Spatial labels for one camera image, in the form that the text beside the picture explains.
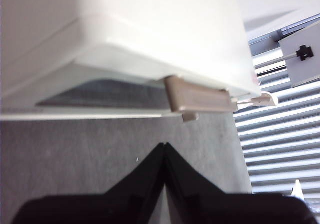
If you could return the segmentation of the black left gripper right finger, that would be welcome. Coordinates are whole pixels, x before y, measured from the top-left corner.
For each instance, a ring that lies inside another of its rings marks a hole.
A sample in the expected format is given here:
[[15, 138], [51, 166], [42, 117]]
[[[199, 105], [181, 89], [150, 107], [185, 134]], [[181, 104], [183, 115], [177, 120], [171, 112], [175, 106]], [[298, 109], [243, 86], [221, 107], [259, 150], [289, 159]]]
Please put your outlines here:
[[307, 205], [281, 194], [227, 194], [165, 144], [166, 186], [187, 224], [315, 224]]

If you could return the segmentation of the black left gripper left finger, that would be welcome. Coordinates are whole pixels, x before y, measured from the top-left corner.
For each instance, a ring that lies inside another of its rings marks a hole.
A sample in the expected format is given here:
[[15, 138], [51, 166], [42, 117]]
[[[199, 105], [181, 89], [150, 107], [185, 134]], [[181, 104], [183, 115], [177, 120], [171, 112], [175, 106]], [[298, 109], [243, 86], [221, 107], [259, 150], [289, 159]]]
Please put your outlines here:
[[14, 224], [146, 224], [162, 191], [165, 146], [158, 144], [126, 177], [102, 194], [29, 200]]

